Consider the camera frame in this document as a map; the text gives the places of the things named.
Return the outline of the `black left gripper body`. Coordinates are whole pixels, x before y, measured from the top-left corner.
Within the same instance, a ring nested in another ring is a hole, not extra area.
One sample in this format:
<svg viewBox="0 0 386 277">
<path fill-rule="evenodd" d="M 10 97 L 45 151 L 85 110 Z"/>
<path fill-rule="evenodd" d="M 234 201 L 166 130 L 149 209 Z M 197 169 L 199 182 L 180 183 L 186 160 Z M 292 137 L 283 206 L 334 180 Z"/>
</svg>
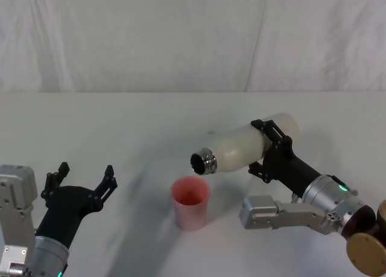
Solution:
<svg viewBox="0 0 386 277">
<path fill-rule="evenodd" d="M 70 248 L 82 219 L 102 210 L 102 199 L 95 191 L 80 186 L 60 186 L 43 190 L 47 211 L 36 231 L 37 237 L 47 237 Z"/>
</svg>

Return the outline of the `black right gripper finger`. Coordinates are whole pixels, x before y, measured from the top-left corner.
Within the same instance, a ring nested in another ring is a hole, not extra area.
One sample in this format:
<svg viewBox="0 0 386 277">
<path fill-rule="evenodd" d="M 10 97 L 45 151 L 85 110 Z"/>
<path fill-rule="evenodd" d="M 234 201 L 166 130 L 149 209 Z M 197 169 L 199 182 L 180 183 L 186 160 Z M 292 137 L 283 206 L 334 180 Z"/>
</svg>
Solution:
<svg viewBox="0 0 386 277">
<path fill-rule="evenodd" d="M 260 130 L 274 146 L 290 145 L 292 139 L 286 135 L 273 120 L 253 120 L 250 123 L 255 129 Z"/>
<path fill-rule="evenodd" d="M 265 168 L 258 161 L 248 166 L 248 173 L 261 179 L 264 183 L 270 183 L 272 178 L 266 173 Z"/>
</svg>

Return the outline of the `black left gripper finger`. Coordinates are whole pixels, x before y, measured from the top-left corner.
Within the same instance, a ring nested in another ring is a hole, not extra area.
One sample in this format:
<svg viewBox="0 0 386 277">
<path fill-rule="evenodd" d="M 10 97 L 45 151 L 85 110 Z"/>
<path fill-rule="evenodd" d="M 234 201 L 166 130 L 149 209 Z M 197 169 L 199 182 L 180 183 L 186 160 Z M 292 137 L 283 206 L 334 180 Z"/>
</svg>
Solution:
<svg viewBox="0 0 386 277">
<path fill-rule="evenodd" d="M 45 187 L 40 194 L 41 198 L 45 201 L 46 207 L 48 207 L 48 202 L 53 196 L 54 191 L 60 187 L 64 178 L 68 175 L 69 171 L 70 168 L 68 163 L 62 162 L 56 172 L 46 174 Z"/>
<path fill-rule="evenodd" d="M 106 167 L 102 181 L 94 190 L 87 193 L 87 213 L 100 212 L 105 201 L 111 196 L 118 184 L 111 165 Z"/>
</svg>

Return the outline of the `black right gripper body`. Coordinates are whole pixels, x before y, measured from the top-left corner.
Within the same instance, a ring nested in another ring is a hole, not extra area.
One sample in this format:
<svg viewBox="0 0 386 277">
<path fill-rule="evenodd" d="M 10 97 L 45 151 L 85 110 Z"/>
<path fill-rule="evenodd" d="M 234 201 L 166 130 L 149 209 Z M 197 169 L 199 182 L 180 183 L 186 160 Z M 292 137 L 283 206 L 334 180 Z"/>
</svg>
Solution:
<svg viewBox="0 0 386 277">
<path fill-rule="evenodd" d="M 292 139 L 285 136 L 266 151 L 262 164 L 262 179 L 265 182 L 278 180 L 298 197 L 321 173 L 298 158 L 293 152 Z"/>
</svg>

